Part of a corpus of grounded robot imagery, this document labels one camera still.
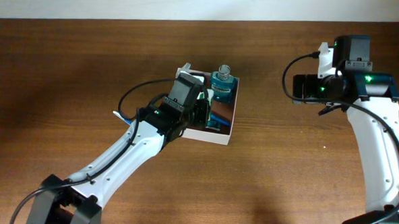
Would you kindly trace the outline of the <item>pink cardboard box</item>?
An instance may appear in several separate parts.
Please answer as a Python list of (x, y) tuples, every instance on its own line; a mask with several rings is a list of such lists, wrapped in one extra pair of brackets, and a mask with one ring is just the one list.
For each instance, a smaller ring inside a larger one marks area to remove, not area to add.
[[(177, 68), (177, 73), (175, 76), (177, 77), (180, 74), (181, 68)], [(192, 76), (199, 76), (204, 78), (204, 82), (207, 86), (207, 89), (211, 89), (210, 85), (210, 73), (208, 72), (201, 72), (196, 70), (190, 70), (189, 74)], [(221, 124), (221, 130), (208, 130), (206, 127), (199, 128), (199, 127), (187, 127), (184, 134), (182, 135), (183, 138), (190, 138), (191, 140), (199, 140), (209, 143), (221, 144), (221, 145), (228, 145), (230, 137), (232, 136), (233, 132), (233, 123), (235, 120), (235, 110), (237, 105), (237, 96), (238, 96), (238, 89), (239, 89), (239, 78), (237, 77), (238, 82), (236, 88), (233, 92), (233, 100), (232, 103), (226, 104), (221, 103), (220, 101), (215, 101), (213, 99), (213, 104), (210, 108), (210, 121), (211, 114), (219, 116), (220, 118), (229, 121), (231, 126), (225, 126)]]

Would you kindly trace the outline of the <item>teal white toothpaste tube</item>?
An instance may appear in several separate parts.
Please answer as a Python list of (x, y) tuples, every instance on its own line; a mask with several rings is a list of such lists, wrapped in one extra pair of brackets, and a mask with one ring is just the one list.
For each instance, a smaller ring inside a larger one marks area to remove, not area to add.
[(206, 128), (208, 130), (215, 130), (215, 131), (220, 131), (221, 130), (221, 124), (217, 121), (208, 121), (206, 124)]

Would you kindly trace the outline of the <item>teal mouthwash bottle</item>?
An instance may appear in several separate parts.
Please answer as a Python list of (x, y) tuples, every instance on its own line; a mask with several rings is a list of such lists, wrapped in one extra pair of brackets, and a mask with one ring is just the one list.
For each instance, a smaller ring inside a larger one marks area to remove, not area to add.
[(213, 99), (221, 103), (232, 103), (237, 82), (238, 79), (231, 75), (231, 68), (222, 64), (218, 71), (210, 75), (211, 89), (214, 92)]

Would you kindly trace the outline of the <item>blue disposable razor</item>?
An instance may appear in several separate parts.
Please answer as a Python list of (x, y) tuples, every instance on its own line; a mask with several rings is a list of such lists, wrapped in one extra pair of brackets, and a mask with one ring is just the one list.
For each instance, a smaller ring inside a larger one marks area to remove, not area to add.
[(222, 119), (222, 118), (220, 118), (219, 116), (216, 116), (216, 115), (214, 115), (214, 114), (211, 114), (211, 120), (217, 121), (218, 123), (220, 123), (220, 124), (222, 124), (222, 125), (225, 125), (225, 126), (228, 126), (228, 127), (231, 126), (231, 124), (230, 124), (229, 121), (226, 121), (226, 120), (224, 120), (224, 119)]

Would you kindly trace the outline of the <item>blue white toothbrush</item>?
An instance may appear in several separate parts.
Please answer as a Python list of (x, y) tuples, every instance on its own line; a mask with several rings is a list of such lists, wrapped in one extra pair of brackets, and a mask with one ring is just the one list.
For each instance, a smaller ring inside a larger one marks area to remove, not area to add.
[(119, 112), (117, 111), (113, 111), (113, 115), (115, 115), (116, 117), (118, 117), (121, 121), (125, 122), (128, 125), (131, 125), (131, 121), (128, 119), (125, 119)]

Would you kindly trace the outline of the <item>green Dettol soap box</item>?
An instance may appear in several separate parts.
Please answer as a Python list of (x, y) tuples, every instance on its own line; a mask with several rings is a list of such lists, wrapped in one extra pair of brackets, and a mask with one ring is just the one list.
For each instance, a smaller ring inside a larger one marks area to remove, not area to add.
[(207, 98), (208, 98), (208, 106), (211, 108), (213, 104), (213, 98), (214, 98), (214, 91), (212, 89), (207, 89)]

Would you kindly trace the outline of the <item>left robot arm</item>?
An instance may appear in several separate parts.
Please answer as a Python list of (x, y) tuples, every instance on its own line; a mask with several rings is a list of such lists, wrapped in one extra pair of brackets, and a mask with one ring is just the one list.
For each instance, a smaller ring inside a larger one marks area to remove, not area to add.
[(111, 196), (143, 163), (189, 126), (205, 127), (213, 92), (197, 77), (181, 73), (168, 93), (156, 95), (129, 119), (128, 130), (109, 149), (67, 179), (48, 176), (27, 196), (34, 203), (27, 224), (102, 224)]

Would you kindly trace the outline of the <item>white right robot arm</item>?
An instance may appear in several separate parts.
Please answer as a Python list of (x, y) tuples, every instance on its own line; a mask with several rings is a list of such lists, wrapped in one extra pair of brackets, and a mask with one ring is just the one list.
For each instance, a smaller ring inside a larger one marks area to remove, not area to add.
[(373, 71), (371, 39), (343, 35), (308, 54), (315, 74), (293, 76), (294, 103), (323, 104), (320, 115), (346, 113), (365, 178), (365, 214), (341, 224), (399, 224), (399, 92), (393, 75)]

